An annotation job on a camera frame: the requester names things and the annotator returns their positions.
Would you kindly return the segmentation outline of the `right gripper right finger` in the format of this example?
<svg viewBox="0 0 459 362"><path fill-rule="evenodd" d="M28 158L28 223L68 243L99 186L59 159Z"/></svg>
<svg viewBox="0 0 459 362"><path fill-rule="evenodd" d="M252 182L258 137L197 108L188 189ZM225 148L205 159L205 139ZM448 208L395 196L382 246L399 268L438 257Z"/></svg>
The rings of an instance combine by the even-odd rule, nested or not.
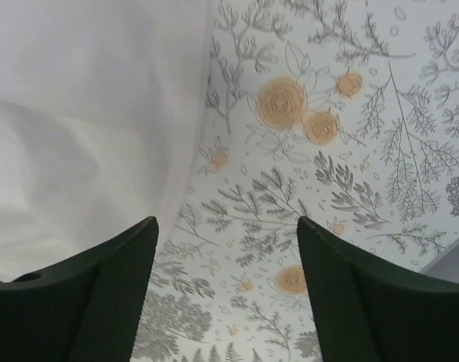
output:
<svg viewBox="0 0 459 362"><path fill-rule="evenodd" d="M459 361L459 284L402 268L302 216L298 248L324 361Z"/></svg>

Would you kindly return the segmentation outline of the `white t shirt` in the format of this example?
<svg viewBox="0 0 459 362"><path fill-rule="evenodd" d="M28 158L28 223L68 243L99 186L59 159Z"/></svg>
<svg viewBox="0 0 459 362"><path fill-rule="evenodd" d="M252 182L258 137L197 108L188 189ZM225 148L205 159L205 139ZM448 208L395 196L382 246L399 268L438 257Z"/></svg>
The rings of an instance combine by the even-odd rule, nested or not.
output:
<svg viewBox="0 0 459 362"><path fill-rule="evenodd" d="M0 281L154 216L194 163L210 1L0 1Z"/></svg>

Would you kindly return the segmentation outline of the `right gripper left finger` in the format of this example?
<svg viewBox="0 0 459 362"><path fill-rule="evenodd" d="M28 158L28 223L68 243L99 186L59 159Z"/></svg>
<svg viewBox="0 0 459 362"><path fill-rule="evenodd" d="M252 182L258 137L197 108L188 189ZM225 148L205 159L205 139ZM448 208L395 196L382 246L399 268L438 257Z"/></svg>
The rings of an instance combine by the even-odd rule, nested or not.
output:
<svg viewBox="0 0 459 362"><path fill-rule="evenodd" d="M0 281L0 361L129 361L157 241L150 216L62 262Z"/></svg>

